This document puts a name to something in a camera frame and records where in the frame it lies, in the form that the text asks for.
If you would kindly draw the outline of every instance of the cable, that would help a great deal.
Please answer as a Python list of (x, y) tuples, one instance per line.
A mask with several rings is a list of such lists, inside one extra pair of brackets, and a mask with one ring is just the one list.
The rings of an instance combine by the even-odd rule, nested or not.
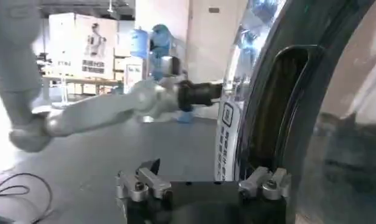
[[(52, 201), (53, 201), (53, 191), (49, 185), (49, 183), (47, 183), (47, 181), (37, 175), (34, 175), (32, 173), (17, 173), (17, 174), (14, 174), (8, 178), (6, 178), (4, 181), (2, 181), (0, 183), (0, 187), (5, 184), (6, 182), (8, 182), (9, 180), (11, 179), (14, 179), (15, 177), (19, 177), (19, 176), (29, 176), (29, 177), (33, 177), (33, 178), (36, 178), (38, 180), (40, 180), (46, 187), (48, 193), (49, 193), (49, 201), (47, 203), (47, 206), (45, 208), (45, 210), (41, 213), (41, 215), (39, 217), (37, 217), (36, 219), (34, 219), (31, 223), (38, 223), (40, 221), (42, 221), (42, 219), (45, 219), (49, 213), (50, 213), (50, 209), (51, 209), (51, 206), (52, 206)], [(3, 192), (9, 190), (9, 189), (23, 189), (23, 191), (21, 192), (15, 192), (15, 193), (8, 193), (8, 194), (3, 194)], [(13, 186), (9, 186), (9, 187), (5, 187), (3, 189), (0, 189), (0, 197), (4, 197), (4, 196), (14, 196), (14, 195), (26, 195), (30, 192), (30, 188), (25, 186), (25, 185), (13, 185)]]

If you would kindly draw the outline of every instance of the white robotic arm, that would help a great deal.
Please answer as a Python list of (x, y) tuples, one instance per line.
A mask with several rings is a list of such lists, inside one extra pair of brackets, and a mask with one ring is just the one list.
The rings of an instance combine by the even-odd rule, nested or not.
[(17, 147), (37, 152), (51, 137), (30, 104), (41, 88), (31, 44), (40, 29), (36, 0), (0, 0), (0, 97), (11, 120), (10, 139)]
[[(176, 110), (189, 111), (193, 104), (212, 105), (221, 85), (179, 82), (172, 75), (156, 83), (137, 83), (129, 94), (101, 95), (53, 111), (33, 114), (30, 107), (41, 89), (41, 77), (31, 44), (39, 31), (35, 0), (0, 0), (0, 96), (12, 123), (10, 140), (28, 152), (44, 149), (52, 137), (68, 136), (123, 122), (137, 114), (158, 117)], [(179, 62), (167, 57), (166, 74), (173, 74)]]

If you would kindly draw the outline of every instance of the gray floor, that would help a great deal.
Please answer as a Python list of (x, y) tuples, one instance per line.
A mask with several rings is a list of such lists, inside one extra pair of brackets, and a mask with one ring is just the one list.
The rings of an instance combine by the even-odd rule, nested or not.
[[(129, 121), (55, 139), (45, 151), (33, 155), (10, 149), (5, 137), (8, 122), (3, 121), (2, 126), (0, 142), (8, 149), (0, 149), (0, 180), (13, 173), (31, 172), (47, 179), (53, 188), (54, 211), (42, 223), (122, 223), (114, 176), (118, 170), (134, 170), (146, 160), (160, 158), (159, 174), (168, 180), (212, 179), (215, 121)], [(0, 198), (0, 215), (26, 222), (46, 205), (47, 192), (31, 179), (11, 183), (29, 184), (32, 192), (28, 200)]]

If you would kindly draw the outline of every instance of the robot poster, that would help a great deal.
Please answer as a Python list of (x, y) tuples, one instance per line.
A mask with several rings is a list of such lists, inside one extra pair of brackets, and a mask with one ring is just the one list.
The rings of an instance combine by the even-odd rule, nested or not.
[(117, 21), (64, 13), (51, 15), (53, 61), (60, 72), (113, 79)]
[(82, 74), (112, 79), (117, 21), (77, 15), (76, 30)]

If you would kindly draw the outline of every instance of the white label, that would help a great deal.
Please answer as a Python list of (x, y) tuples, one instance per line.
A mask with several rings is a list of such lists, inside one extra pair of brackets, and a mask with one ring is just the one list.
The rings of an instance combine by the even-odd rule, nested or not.
[(233, 102), (222, 101), (219, 112), (215, 144), (215, 179), (217, 181), (232, 181), (234, 179), (240, 108)]

